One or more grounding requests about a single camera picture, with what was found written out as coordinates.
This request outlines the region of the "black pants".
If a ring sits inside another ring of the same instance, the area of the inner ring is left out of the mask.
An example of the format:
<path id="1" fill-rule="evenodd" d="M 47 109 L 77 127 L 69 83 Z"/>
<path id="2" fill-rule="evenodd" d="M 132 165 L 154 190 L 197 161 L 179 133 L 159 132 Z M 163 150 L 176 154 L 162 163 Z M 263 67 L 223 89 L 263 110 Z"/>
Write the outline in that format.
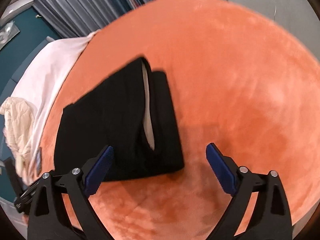
<path id="1" fill-rule="evenodd" d="M 54 171 L 82 167 L 105 146 L 114 159 L 105 181 L 146 178 L 184 168 L 167 76 L 139 57 L 63 109 Z"/>

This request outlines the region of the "cream quilted comforter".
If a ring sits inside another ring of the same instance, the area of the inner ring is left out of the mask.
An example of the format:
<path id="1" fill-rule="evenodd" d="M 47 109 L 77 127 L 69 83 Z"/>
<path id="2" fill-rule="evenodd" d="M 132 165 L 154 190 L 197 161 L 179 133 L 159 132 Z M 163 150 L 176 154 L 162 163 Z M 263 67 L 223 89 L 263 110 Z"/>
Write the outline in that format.
<path id="1" fill-rule="evenodd" d="M 37 107 L 23 98 L 8 97 L 1 104 L 5 142 L 15 159 L 17 175 L 26 185 L 33 183 L 35 150 L 33 143 Z"/>

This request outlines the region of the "white bed sheet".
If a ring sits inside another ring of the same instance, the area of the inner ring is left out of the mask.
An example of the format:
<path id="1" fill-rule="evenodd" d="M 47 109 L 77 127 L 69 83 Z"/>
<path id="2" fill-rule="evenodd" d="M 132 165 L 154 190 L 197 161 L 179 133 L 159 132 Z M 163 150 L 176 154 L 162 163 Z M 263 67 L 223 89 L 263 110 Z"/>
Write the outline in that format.
<path id="1" fill-rule="evenodd" d="M 52 105 L 77 59 L 98 31 L 88 36 L 63 38 L 49 42 L 31 61 L 11 96 L 22 98 L 33 110 L 30 160 L 23 172 L 25 184 L 33 183 L 37 150 Z"/>

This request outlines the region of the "orange plush bed blanket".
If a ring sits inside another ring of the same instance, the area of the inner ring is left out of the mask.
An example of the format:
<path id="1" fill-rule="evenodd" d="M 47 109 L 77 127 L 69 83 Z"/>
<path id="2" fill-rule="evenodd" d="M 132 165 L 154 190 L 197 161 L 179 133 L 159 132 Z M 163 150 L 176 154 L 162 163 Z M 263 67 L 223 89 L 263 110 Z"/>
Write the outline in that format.
<path id="1" fill-rule="evenodd" d="M 253 172 L 277 171 L 293 223 L 318 202 L 319 62 L 271 20 L 222 0 L 155 0 L 99 31 L 52 106 L 43 171 L 63 108 L 139 55 L 167 74 L 185 167 L 103 183 L 89 200 L 114 238 L 205 239 L 231 199 L 206 159 L 210 142 Z"/>

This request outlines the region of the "teal upholstered headboard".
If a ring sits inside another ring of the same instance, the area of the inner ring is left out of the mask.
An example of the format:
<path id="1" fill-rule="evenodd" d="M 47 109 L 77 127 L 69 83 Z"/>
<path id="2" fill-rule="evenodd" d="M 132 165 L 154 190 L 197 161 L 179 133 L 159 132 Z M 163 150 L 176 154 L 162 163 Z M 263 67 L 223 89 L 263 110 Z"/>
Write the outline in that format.
<path id="1" fill-rule="evenodd" d="M 22 62 L 49 36 L 54 40 L 61 37 L 37 11 L 31 7 L 17 15 L 13 21 L 20 32 L 1 49 L 1 104 L 11 96 L 16 82 L 11 79 Z M 13 155 L 3 137 L 4 117 L 1 115 L 1 161 Z M 16 194 L 11 186 L 7 171 L 1 167 L 1 197 L 13 202 Z"/>

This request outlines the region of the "white air conditioner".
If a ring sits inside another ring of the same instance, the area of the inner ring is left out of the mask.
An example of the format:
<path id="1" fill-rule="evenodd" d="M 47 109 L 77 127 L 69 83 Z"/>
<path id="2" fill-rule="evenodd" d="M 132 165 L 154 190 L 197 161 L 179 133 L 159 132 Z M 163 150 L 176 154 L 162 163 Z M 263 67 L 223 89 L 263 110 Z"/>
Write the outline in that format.
<path id="1" fill-rule="evenodd" d="M 10 4 L 3 15 L 1 16 L 0 25 L 3 26 L 11 19 L 16 17 L 18 14 L 24 12 L 25 10 L 29 9 L 34 3 L 34 0 L 17 0 L 16 2 Z"/>

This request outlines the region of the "silver wall art panel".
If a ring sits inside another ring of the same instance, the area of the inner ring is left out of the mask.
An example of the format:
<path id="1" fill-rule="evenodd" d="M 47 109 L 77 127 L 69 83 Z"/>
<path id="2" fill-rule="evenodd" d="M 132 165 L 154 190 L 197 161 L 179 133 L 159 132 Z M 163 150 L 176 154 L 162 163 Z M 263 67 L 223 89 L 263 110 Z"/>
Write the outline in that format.
<path id="1" fill-rule="evenodd" d="M 8 22 L 0 32 L 0 50 L 5 47 L 16 35 L 20 33 L 14 21 Z"/>

